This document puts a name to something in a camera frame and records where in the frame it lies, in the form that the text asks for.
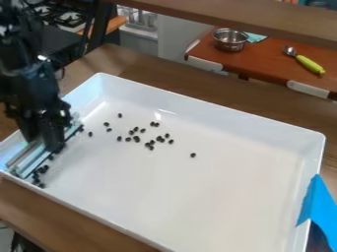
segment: wooden shelf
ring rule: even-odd
[[[106,32],[105,34],[109,34],[115,30],[117,30],[118,28],[120,28],[121,26],[123,26],[126,23],[126,18],[123,16],[118,16],[116,18],[111,19],[108,24],[107,24],[107,28],[106,28]],[[90,30],[89,30],[89,37],[91,37],[92,35],[92,31],[93,31],[93,26],[91,25]],[[82,35],[84,32],[84,30],[80,30],[77,32],[77,34]]]
[[[109,0],[204,24],[337,48],[337,12],[273,0]]]

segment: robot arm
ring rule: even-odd
[[[0,102],[28,142],[42,138],[48,151],[64,146],[70,105],[62,101],[48,60],[40,61],[43,23],[33,13],[0,0]]]

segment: yellow spoon handle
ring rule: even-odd
[[[311,72],[319,75],[325,74],[325,70],[312,60],[302,55],[296,56],[296,59],[299,60]]]

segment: blue paper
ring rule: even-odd
[[[298,225],[308,219],[320,227],[330,248],[337,251],[337,206],[318,174],[307,188]]]

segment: stainless steel bowl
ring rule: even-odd
[[[248,40],[248,36],[244,32],[228,28],[214,31],[213,38],[215,39],[215,46],[223,51],[241,51]]]

